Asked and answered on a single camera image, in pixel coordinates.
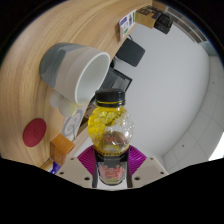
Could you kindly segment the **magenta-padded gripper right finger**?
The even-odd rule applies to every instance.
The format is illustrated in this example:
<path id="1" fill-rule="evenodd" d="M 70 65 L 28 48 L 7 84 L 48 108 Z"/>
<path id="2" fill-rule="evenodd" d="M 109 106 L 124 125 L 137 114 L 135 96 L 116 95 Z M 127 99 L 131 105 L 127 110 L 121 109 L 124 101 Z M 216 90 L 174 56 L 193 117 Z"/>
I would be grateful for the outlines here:
<path id="1" fill-rule="evenodd" d="M 127 187 L 140 188 L 168 175 L 155 157 L 146 157 L 130 146 L 128 153 Z"/>

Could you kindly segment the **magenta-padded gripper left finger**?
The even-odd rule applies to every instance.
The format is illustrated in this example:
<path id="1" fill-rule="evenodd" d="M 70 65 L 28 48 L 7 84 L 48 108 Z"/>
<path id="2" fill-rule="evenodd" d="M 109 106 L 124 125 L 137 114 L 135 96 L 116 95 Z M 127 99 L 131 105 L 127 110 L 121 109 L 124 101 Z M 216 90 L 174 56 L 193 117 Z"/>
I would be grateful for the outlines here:
<path id="1" fill-rule="evenodd" d="M 98 174 L 94 147 L 89 146 L 78 157 L 68 159 L 56 175 L 84 188 L 96 188 Z"/>

